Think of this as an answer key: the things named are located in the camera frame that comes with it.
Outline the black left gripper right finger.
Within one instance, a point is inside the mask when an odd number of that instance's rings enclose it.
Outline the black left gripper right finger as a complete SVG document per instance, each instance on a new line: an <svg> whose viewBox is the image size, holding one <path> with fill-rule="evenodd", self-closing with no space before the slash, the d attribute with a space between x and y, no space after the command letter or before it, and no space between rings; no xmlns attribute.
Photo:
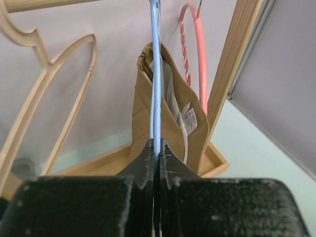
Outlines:
<svg viewBox="0 0 316 237"><path fill-rule="evenodd" d="M266 178L201 178L165 140L160 153L164 237L306 237L288 187Z"/></svg>

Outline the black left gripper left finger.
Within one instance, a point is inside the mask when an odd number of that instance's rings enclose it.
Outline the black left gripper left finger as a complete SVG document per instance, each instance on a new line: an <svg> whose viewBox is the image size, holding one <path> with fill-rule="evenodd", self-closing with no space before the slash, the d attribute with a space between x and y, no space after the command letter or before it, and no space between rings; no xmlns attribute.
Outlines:
<svg viewBox="0 0 316 237"><path fill-rule="evenodd" d="M1 220L3 237L149 237L153 142L115 176L44 176L24 181Z"/></svg>

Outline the tan brown skirt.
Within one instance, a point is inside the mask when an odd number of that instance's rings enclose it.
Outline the tan brown skirt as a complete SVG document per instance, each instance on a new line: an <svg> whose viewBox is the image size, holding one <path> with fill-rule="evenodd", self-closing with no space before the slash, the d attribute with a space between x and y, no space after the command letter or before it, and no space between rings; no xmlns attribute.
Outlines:
<svg viewBox="0 0 316 237"><path fill-rule="evenodd" d="M161 47L161 137L173 153L184 162L188 155L188 140L181 111L185 105L185 80L177 69L167 48ZM153 88L153 44L148 43L142 50L137 66L137 79L132 109L132 145L130 160L142 151L150 137L150 113ZM188 166L192 171L198 168Z"/></svg>

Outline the light blue wire hanger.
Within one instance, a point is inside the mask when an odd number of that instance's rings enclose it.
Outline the light blue wire hanger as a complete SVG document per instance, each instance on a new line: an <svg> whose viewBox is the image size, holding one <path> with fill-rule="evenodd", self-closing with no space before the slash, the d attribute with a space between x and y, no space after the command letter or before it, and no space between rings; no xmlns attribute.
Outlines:
<svg viewBox="0 0 316 237"><path fill-rule="evenodd" d="M154 153L160 153L161 147L161 62L160 62L160 1L150 0L151 29L153 43L153 88L150 115L150 138L154 142Z"/></svg>

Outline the beige wooden hanger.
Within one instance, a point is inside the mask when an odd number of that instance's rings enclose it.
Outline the beige wooden hanger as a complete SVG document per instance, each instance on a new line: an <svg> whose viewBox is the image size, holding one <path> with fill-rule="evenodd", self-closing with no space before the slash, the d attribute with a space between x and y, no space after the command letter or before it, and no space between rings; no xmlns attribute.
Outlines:
<svg viewBox="0 0 316 237"><path fill-rule="evenodd" d="M53 169L59 153L62 150L62 147L70 133L88 88L91 74L96 64L97 42L96 36L94 34L85 35L70 44L55 58L51 59L48 56L39 31L37 29L32 29L28 32L20 30L9 18L6 2L3 0L0 2L0 30L2 34L13 43L19 46L32 47L42 66L42 73L26 98L25 103L22 106L0 152L0 193L2 195L4 193L8 193L7 198L12 198L14 191L18 186L16 183L16 178L10 171L42 96L44 95L48 85L52 81L57 71L65 63L69 56L86 43L91 43L92 59L86 77L67 118L67 121L59 135L59 138L57 139L54 148L52 149L51 154L41 172L41 175L48 175Z"/></svg>

